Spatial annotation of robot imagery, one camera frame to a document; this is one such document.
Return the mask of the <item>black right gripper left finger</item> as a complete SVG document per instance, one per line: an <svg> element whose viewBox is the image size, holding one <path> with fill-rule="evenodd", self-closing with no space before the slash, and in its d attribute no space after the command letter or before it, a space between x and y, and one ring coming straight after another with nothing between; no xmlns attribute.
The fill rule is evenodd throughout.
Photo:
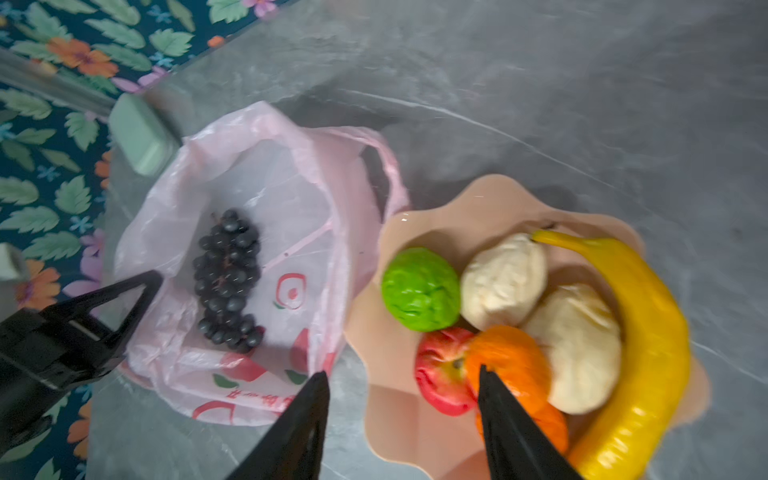
<svg viewBox="0 0 768 480"><path fill-rule="evenodd" d="M317 480L320 477L330 387L323 371L311 376L228 480Z"/></svg>

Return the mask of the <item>fake red strawberry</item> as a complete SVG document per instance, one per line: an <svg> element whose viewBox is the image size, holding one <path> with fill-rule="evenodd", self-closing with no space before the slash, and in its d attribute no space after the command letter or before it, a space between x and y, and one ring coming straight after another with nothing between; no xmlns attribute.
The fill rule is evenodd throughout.
<svg viewBox="0 0 768 480"><path fill-rule="evenodd" d="M414 361L414 378L421 396L438 412L457 417L476 408L467 379L466 353L475 334L460 327L425 333Z"/></svg>

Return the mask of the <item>fake yellow banana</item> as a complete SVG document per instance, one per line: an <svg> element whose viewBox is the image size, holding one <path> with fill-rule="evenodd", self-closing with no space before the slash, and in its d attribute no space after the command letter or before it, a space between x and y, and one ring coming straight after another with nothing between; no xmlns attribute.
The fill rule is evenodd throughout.
<svg viewBox="0 0 768 480"><path fill-rule="evenodd" d="M623 316L620 378L567 459L585 479L637 479L688 385L692 354L687 320L663 281L625 243L547 230L534 232L532 238L583 256L610 286Z"/></svg>

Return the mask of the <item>fake orange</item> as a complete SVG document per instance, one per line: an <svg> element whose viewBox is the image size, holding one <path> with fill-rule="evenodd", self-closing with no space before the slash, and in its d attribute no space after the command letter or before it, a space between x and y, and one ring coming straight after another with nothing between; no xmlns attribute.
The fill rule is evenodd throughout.
<svg viewBox="0 0 768 480"><path fill-rule="evenodd" d="M569 431L564 414L549 403L531 414L527 408L524 411L534 420L538 428L545 434L556 450L564 454L569 448Z"/></svg>
<svg viewBox="0 0 768 480"><path fill-rule="evenodd" d="M528 414L535 415L547 405L551 369L535 340L523 330L497 325L469 343L464 367L475 396L479 394L482 366L497 374Z"/></svg>

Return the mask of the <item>fake green lime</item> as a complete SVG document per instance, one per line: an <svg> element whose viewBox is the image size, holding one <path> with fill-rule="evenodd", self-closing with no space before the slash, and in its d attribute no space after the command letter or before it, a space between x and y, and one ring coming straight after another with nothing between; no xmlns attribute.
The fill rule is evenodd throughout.
<svg viewBox="0 0 768 480"><path fill-rule="evenodd" d="M424 247L407 248L391 260L381 278L381 296L388 312L412 331L442 330L459 320L459 276Z"/></svg>

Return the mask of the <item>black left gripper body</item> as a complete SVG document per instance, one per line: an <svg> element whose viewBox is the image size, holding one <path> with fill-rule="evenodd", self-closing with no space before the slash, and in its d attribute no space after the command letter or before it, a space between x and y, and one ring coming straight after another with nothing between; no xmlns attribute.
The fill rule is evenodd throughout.
<svg viewBox="0 0 768 480"><path fill-rule="evenodd" d="M91 315L21 309L1 322L1 452L44 433L49 409L114 368L120 332Z"/></svg>

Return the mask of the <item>fake beige garlic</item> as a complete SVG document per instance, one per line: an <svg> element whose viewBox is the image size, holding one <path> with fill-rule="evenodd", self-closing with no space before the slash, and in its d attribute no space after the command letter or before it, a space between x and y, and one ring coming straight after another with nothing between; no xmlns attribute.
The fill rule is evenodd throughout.
<svg viewBox="0 0 768 480"><path fill-rule="evenodd" d="M474 328L521 325L548 279L544 248L525 233L478 253L461 276L461 315Z"/></svg>
<svg viewBox="0 0 768 480"><path fill-rule="evenodd" d="M568 415L600 408L621 369L621 328L610 308L586 284L561 285L536 308L523 330L548 359L548 402Z"/></svg>

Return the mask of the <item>pink plastic bag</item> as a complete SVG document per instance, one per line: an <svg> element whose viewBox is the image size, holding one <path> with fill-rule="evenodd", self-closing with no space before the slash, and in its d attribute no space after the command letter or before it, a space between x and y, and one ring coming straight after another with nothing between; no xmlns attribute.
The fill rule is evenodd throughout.
<svg viewBox="0 0 768 480"><path fill-rule="evenodd" d="M332 370L351 302L376 271L382 226L409 206L374 130L302 127L264 102L215 120L186 138L118 243L117 278L163 278L120 372L190 418L273 423L312 374ZM228 210L257 239L250 279L227 286L264 335L246 353L199 329L199 241Z"/></svg>

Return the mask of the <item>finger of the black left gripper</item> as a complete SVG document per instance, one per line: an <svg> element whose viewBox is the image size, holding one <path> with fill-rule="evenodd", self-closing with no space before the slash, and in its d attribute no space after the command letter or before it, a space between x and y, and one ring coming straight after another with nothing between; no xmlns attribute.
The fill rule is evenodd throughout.
<svg viewBox="0 0 768 480"><path fill-rule="evenodd" d="M47 307L40 315L47 321L83 327L87 332L95 334L99 343L115 358L122 357L130 338L160 291L163 281L159 272L149 270ZM136 289L140 289L141 294L135 299L133 307L116 330L91 314L98 307L116 301Z"/></svg>

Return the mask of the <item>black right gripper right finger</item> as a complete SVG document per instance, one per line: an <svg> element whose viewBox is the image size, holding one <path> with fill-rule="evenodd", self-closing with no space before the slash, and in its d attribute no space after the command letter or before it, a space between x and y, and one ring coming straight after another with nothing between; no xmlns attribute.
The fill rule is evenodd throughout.
<svg viewBox="0 0 768 480"><path fill-rule="evenodd" d="M478 406L492 480L580 480L500 377L481 367Z"/></svg>

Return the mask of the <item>pink scalloped bowl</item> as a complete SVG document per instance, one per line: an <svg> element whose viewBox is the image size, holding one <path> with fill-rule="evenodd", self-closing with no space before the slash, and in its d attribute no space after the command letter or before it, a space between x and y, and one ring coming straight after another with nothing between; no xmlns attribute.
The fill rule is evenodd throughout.
<svg viewBox="0 0 768 480"><path fill-rule="evenodd" d="M399 213L345 335L368 374L367 441L433 479L487 479L496 373L559 460L639 479L711 402L688 323L627 224L552 208L501 175Z"/></svg>

